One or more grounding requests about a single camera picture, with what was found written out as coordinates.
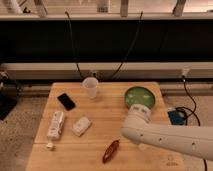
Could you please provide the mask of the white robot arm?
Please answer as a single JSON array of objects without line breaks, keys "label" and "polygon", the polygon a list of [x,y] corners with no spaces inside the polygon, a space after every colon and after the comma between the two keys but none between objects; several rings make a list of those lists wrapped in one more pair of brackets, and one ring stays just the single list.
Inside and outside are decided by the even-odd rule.
[{"label": "white robot arm", "polygon": [[121,133],[135,144],[160,148],[213,161],[213,127],[150,123],[151,110],[133,104],[123,122]]}]

